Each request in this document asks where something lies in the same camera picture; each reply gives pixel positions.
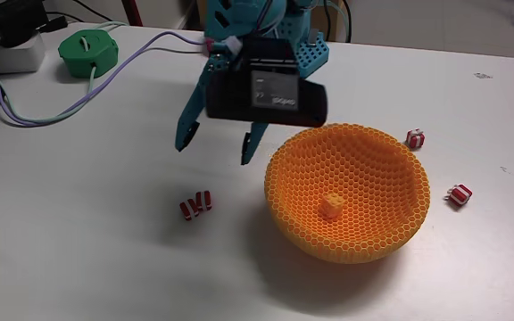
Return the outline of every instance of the green object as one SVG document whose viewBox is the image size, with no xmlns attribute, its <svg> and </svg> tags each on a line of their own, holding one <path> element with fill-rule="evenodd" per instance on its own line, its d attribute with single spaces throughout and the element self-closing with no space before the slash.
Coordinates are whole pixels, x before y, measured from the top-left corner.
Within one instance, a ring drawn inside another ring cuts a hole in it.
<svg viewBox="0 0 514 321">
<path fill-rule="evenodd" d="M 118 63 L 118 45 L 104 30 L 81 30 L 59 45 L 59 55 L 74 78 L 89 78 L 93 67 L 95 77 L 101 77 Z"/>
</svg>

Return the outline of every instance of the red striped cube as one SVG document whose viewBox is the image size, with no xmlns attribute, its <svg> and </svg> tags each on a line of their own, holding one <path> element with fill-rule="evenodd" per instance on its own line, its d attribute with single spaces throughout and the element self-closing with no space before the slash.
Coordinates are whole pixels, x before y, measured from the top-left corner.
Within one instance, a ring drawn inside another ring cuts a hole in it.
<svg viewBox="0 0 514 321">
<path fill-rule="evenodd" d="M 424 132 L 416 128 L 408 132 L 406 143 L 410 148 L 419 148 L 424 144 L 425 139 Z"/>
<path fill-rule="evenodd" d="M 453 189 L 450 190 L 449 200 L 457 206 L 462 206 L 469 201 L 469 198 L 471 198 L 472 194 L 473 193 L 467 187 L 465 187 L 462 184 L 459 184 L 454 186 Z"/>
<path fill-rule="evenodd" d="M 184 214 L 186 220 L 192 220 L 192 215 L 195 217 L 200 215 L 197 205 L 192 199 L 187 200 L 187 202 L 181 202 L 179 208 L 182 210 L 182 214 Z"/>
<path fill-rule="evenodd" d="M 195 203 L 197 204 L 197 210 L 211 210 L 211 194 L 210 191 L 197 192 L 195 194 Z"/>
</svg>

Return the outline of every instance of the lavender cable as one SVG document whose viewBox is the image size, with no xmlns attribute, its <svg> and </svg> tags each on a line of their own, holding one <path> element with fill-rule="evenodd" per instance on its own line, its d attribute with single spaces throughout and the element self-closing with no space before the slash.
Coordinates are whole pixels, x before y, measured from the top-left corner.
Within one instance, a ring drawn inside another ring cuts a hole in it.
<svg viewBox="0 0 514 321">
<path fill-rule="evenodd" d="M 97 95 L 98 93 L 100 93 L 101 91 L 103 91 L 103 89 L 106 88 L 106 86 L 108 86 L 112 80 L 119 74 L 119 72 L 122 71 L 122 69 L 124 69 L 130 62 L 132 62 L 134 59 L 136 59 L 136 57 L 138 57 L 148 46 L 150 46 L 154 41 L 158 40 L 160 37 L 163 37 L 163 36 L 166 36 L 166 35 L 172 35 L 174 37 L 177 37 L 179 38 L 180 40 L 184 41 L 184 42 L 187 42 L 189 43 L 190 45 L 203 45 L 203 42 L 198 42 L 198 41 L 194 41 L 194 40 L 190 40 L 190 39 L 187 39 L 183 36 L 181 36 L 180 34 L 177 34 L 173 31 L 164 31 L 160 34 L 158 34 L 156 37 L 152 38 L 152 40 L 148 41 L 145 45 L 143 45 L 140 49 L 138 49 L 135 53 L 133 53 L 131 56 L 129 56 L 129 58 L 123 62 L 112 74 L 110 77 L 108 77 L 104 82 L 103 84 L 101 84 L 100 86 L 98 86 L 97 88 L 95 88 L 93 91 L 91 91 L 90 93 L 86 94 L 84 97 L 80 98 L 76 103 L 74 103 L 71 107 L 69 107 L 67 110 L 63 111 L 60 115 L 63 115 L 69 111 L 72 111 L 74 110 L 75 108 L 77 108 L 79 105 L 81 105 L 82 103 L 84 102 L 87 102 L 88 100 L 90 100 L 91 98 L 93 98 L 95 95 Z M 30 121 L 23 121 L 19 118 L 17 118 L 13 112 L 9 109 L 9 107 L 5 104 L 5 101 L 4 101 L 4 98 L 1 94 L 1 85 L 0 85 L 0 103 L 1 103 L 1 107 L 3 108 L 4 110 L 4 113 L 7 115 L 7 117 L 9 117 L 10 119 L 12 119 L 13 121 L 15 121 L 16 123 L 18 124 L 21 124 L 23 125 L 24 127 L 29 127 L 29 128 L 33 128 L 33 127 L 40 127 L 40 126 L 45 126 L 45 125 L 50 125 L 52 124 L 53 122 L 49 122 L 49 123 L 34 123 L 34 122 L 30 122 Z"/>
</svg>

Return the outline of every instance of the orange mesh bowl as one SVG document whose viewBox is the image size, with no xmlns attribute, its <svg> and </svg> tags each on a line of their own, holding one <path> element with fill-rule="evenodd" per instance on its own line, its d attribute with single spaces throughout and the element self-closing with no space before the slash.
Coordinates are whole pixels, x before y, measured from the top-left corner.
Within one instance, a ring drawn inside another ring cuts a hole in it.
<svg viewBox="0 0 514 321">
<path fill-rule="evenodd" d="M 307 129 L 273 155 L 265 195 L 281 232 L 303 251 L 336 263 L 362 263 L 398 250 L 429 208 L 426 172 L 392 136 L 359 125 Z M 341 214 L 321 203 L 341 196 Z"/>
</svg>

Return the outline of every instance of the white table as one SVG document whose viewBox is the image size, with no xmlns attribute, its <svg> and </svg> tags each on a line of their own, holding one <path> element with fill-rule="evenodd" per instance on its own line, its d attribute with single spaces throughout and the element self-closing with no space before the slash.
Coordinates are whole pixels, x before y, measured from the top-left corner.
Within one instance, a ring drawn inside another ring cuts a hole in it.
<svg viewBox="0 0 514 321">
<path fill-rule="evenodd" d="M 57 53 L 83 27 L 45 35 L 39 72 L 4 77 L 23 114 L 55 115 L 85 93 Z M 120 61 L 159 32 L 115 29 Z M 173 37 L 156 45 L 192 49 Z M 514 59 L 330 49 L 310 77 L 327 87 L 329 122 L 426 133 L 417 156 L 431 207 L 398 252 L 340 266 L 285 240 L 262 182 L 301 128 L 270 126 L 242 167 L 249 124 L 202 115 L 177 152 L 177 119 L 205 58 L 150 51 L 71 119 L 0 121 L 0 321 L 514 320 Z M 474 192 L 460 211 L 443 201 L 457 183 Z M 186 222 L 178 204 L 205 189 L 213 209 Z"/>
</svg>

